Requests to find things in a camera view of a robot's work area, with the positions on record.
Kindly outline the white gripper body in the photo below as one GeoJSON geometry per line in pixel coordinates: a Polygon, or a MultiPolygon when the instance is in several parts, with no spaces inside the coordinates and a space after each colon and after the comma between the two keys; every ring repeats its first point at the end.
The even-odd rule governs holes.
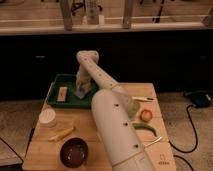
{"type": "Polygon", "coordinates": [[[91,90],[91,77],[86,71],[78,70],[76,75],[76,87],[78,91],[87,94],[91,90]]]}

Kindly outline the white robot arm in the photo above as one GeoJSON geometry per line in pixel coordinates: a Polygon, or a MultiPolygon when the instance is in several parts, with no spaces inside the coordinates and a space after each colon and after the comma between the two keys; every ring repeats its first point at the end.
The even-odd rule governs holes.
{"type": "Polygon", "coordinates": [[[132,97],[98,66],[97,51],[82,50],[76,58],[77,92],[87,94],[91,79],[99,86],[92,97],[91,111],[112,171],[156,171],[129,119],[134,106],[132,97]]]}

